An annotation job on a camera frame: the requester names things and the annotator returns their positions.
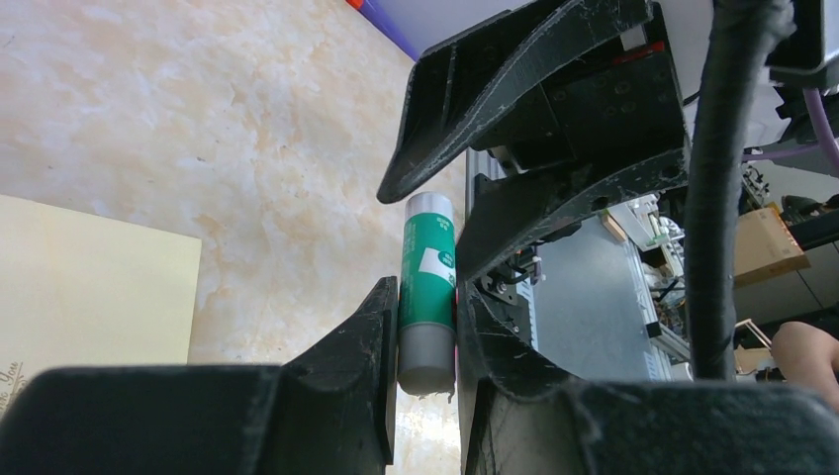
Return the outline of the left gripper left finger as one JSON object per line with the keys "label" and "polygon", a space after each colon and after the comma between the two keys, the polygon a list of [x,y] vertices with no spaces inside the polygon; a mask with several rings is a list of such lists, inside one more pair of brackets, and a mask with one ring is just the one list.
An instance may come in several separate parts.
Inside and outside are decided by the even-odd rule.
{"label": "left gripper left finger", "polygon": [[399,285],[282,365],[65,367],[1,420],[5,474],[382,474]]}

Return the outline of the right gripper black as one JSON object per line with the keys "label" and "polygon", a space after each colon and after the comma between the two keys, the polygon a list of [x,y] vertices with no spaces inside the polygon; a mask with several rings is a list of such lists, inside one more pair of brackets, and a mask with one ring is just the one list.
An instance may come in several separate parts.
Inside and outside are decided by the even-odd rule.
{"label": "right gripper black", "polygon": [[[641,45],[616,39],[640,25]],[[681,99],[660,4],[532,1],[421,54],[376,198],[405,199],[472,145],[528,171],[475,199],[456,244],[458,280],[472,281],[605,208],[686,185]]]}

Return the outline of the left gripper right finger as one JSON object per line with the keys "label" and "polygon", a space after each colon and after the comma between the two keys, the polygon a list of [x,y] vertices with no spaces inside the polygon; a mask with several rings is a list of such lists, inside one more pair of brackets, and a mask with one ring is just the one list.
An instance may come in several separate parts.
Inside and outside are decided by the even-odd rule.
{"label": "left gripper right finger", "polygon": [[834,474],[838,417],[785,384],[586,381],[458,289],[465,474]]}

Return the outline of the glue stick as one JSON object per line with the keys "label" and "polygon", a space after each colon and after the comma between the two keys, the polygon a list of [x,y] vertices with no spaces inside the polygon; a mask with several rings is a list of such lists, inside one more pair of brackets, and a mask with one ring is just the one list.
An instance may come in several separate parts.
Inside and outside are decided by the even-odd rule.
{"label": "glue stick", "polygon": [[453,205],[423,192],[405,207],[397,380],[412,396],[451,393],[455,384]]}

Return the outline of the yellow envelope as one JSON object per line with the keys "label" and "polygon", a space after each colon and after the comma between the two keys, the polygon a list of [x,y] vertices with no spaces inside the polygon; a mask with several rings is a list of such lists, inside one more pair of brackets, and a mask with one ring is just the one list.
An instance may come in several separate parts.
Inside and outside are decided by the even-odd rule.
{"label": "yellow envelope", "polygon": [[1,200],[1,405],[64,366],[187,361],[201,242]]}

